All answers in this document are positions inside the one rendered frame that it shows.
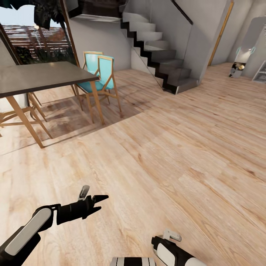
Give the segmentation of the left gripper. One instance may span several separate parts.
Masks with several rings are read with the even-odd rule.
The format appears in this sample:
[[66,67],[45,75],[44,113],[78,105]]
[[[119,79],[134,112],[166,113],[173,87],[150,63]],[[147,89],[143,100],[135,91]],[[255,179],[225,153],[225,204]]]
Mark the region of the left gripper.
[[70,213],[70,220],[75,220],[78,218],[86,219],[87,216],[97,212],[102,207],[94,207],[95,203],[100,202],[104,199],[109,198],[108,195],[94,195],[91,198],[91,195],[86,196],[84,201],[78,201],[75,203],[70,204],[71,213]]

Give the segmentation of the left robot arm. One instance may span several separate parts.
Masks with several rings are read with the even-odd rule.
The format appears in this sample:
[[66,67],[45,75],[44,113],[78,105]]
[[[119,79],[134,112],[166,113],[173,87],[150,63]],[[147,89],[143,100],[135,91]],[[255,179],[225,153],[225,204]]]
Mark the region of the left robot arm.
[[108,195],[87,195],[90,185],[84,185],[77,201],[65,206],[61,204],[46,205],[36,209],[32,219],[21,226],[8,240],[0,246],[0,266],[22,266],[24,261],[41,240],[38,232],[47,230],[53,224],[54,210],[57,210],[57,225],[97,212],[102,207],[95,203],[109,198]]

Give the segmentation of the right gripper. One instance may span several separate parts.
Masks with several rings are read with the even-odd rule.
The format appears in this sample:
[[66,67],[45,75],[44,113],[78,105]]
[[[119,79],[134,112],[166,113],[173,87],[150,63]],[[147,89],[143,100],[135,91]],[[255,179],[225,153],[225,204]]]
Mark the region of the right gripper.
[[155,236],[155,237],[152,237],[151,244],[153,244],[153,248],[154,248],[155,250],[157,250],[157,248],[158,248],[158,244],[159,244],[159,243],[162,243],[163,241],[164,241],[163,238],[160,238],[160,237],[158,237],[158,236]]

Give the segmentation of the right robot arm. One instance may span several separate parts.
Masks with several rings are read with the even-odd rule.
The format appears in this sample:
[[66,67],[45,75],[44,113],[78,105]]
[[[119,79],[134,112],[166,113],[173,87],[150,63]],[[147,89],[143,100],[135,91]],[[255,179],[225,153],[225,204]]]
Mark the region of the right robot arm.
[[209,266],[176,246],[174,242],[170,241],[170,238],[182,241],[182,237],[178,233],[169,229],[164,230],[163,238],[155,236],[151,241],[153,248],[157,250],[158,257],[167,266]]

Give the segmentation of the pillar candle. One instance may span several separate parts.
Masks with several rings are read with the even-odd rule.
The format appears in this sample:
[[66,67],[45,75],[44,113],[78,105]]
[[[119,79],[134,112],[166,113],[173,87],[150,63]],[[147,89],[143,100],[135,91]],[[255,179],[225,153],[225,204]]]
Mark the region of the pillar candle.
[[[164,236],[164,235],[158,235],[158,237],[160,237],[160,238],[163,238],[163,236]],[[158,256],[158,255],[157,255],[157,250],[155,250],[155,249],[153,248],[153,244],[152,244],[152,249],[153,249],[154,254],[155,254],[156,256]]]

